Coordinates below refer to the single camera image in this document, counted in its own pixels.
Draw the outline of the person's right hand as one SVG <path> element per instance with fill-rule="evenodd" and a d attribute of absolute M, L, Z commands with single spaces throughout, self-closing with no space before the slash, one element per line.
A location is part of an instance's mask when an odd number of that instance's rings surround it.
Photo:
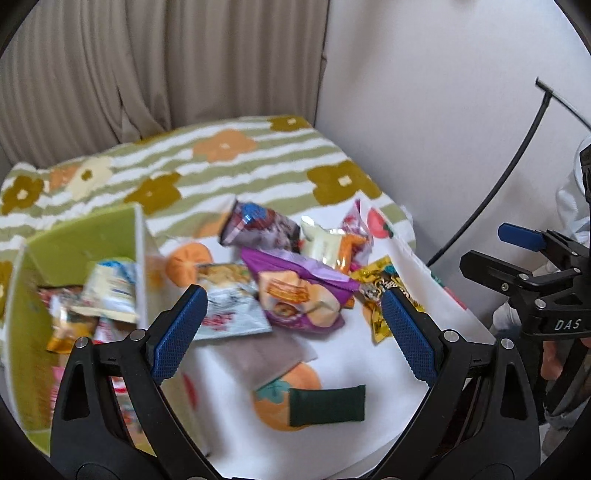
<path fill-rule="evenodd" d="M 559 358 L 559 349 L 565 347 L 567 340 L 544 341 L 541 376 L 548 381 L 556 381 L 563 372 L 563 363 Z"/>

